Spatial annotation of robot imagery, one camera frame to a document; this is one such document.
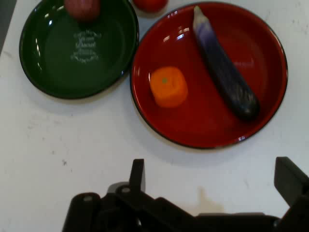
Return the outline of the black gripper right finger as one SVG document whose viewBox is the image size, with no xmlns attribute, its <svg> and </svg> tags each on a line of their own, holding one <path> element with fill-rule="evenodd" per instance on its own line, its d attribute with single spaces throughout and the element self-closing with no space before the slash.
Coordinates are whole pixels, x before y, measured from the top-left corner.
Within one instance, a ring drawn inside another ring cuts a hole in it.
<svg viewBox="0 0 309 232">
<path fill-rule="evenodd" d="M 274 185 L 289 205 L 275 232 L 309 231 L 309 177 L 288 157 L 277 157 Z"/>
</svg>

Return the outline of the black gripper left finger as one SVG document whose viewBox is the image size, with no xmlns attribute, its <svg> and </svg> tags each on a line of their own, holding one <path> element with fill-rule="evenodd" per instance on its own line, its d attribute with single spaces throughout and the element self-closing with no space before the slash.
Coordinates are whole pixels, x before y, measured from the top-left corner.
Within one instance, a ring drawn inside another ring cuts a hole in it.
<svg viewBox="0 0 309 232">
<path fill-rule="evenodd" d="M 129 181 L 100 197 L 93 192 L 71 200 L 64 232 L 196 232 L 197 219 L 164 198 L 154 199 L 142 186 L 144 160 L 135 159 Z"/>
</svg>

